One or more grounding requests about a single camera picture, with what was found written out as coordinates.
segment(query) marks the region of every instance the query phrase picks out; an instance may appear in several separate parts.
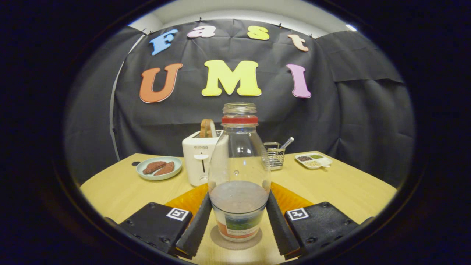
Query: letter m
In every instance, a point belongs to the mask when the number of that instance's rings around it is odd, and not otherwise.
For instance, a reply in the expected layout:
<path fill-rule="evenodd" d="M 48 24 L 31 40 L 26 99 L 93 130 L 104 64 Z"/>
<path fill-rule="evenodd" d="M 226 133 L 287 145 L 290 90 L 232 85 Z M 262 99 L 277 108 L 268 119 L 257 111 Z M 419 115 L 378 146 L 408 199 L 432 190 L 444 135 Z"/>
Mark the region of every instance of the letter m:
<path fill-rule="evenodd" d="M 206 88 L 201 91 L 203 96 L 219 96 L 222 93 L 218 80 L 228 95 L 234 92 L 239 81 L 240 86 L 237 89 L 237 94 L 241 96 L 259 96 L 262 94 L 262 90 L 257 86 L 255 69 L 259 64 L 256 62 L 241 61 L 234 71 L 231 71 L 222 60 L 207 61 L 204 65 L 208 67 L 208 82 Z"/>

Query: table surface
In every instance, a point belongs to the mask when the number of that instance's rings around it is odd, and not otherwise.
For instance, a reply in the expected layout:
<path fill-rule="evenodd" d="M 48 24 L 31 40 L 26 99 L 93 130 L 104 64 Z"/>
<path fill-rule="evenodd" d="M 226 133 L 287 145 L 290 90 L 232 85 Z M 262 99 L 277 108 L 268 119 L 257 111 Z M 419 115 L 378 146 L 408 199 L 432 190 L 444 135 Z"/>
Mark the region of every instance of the table surface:
<path fill-rule="evenodd" d="M 380 179 L 329 156 L 326 157 L 333 161 L 330 167 L 307 169 L 295 160 L 298 154 L 301 153 L 285 155 L 283 168 L 271 172 L 272 181 L 314 204 L 328 201 L 358 224 L 381 212 L 396 193 L 394 187 Z M 182 170 L 170 179 L 149 181 L 140 177 L 132 162 L 153 157 L 158 156 L 129 156 L 87 180 L 80 190 L 102 216 L 110 217 L 119 224 L 149 202 L 165 204 L 193 188 L 182 157 Z M 261 241 L 246 250 L 228 250 L 216 245 L 210 236 L 215 225 L 216 218 L 211 212 L 198 253 L 187 261 L 245 265 L 285 261 L 278 252 L 266 211 L 260 223 L 263 233 Z"/>

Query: red bottle cap ring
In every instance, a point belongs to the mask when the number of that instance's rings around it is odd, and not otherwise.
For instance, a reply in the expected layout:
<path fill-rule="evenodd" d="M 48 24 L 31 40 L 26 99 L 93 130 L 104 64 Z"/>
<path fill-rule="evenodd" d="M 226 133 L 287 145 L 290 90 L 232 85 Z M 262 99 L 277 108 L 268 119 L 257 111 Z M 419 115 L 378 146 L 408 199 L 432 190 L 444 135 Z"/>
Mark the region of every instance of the red bottle cap ring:
<path fill-rule="evenodd" d="M 258 117 L 223 117 L 223 124 L 256 124 L 259 122 Z"/>

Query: grilled meat slice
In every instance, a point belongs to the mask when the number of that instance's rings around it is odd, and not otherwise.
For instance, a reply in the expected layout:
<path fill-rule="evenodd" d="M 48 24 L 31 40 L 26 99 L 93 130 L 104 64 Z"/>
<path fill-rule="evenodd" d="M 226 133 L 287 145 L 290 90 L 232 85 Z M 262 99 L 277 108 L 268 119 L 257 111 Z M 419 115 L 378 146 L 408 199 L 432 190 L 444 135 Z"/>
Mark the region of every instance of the grilled meat slice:
<path fill-rule="evenodd" d="M 160 176 L 172 172 L 175 169 L 175 163 L 167 163 L 161 170 L 155 172 L 154 176 Z"/>
<path fill-rule="evenodd" d="M 147 168 L 144 169 L 144 170 L 142 171 L 142 173 L 144 173 L 144 174 L 151 174 L 151 173 L 154 172 L 155 170 L 164 167 L 166 164 L 167 164 L 167 163 L 166 163 L 166 162 L 163 162 L 163 161 L 152 162 L 152 163 L 150 163 L 150 164 L 147 165 Z"/>

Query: spice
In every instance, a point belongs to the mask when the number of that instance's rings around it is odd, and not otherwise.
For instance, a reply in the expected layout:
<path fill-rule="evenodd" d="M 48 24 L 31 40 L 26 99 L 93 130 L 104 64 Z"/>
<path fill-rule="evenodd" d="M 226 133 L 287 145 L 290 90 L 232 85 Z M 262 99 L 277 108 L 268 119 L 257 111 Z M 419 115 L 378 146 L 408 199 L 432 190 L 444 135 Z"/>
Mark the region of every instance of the spice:
<path fill-rule="evenodd" d="M 303 161 L 309 161 L 309 160 L 312 160 L 312 158 L 310 157 L 306 157 L 306 156 L 302 156 L 302 157 L 298 157 L 298 160 L 303 162 Z"/>
<path fill-rule="evenodd" d="M 320 166 L 321 165 L 316 161 L 309 161 L 309 162 L 306 162 L 304 164 L 307 165 L 307 166 Z"/>
<path fill-rule="evenodd" d="M 323 156 L 319 156 L 319 155 L 312 155 L 312 156 L 310 156 L 310 157 L 312 157 L 312 158 L 314 158 L 314 159 L 324 158 Z"/>

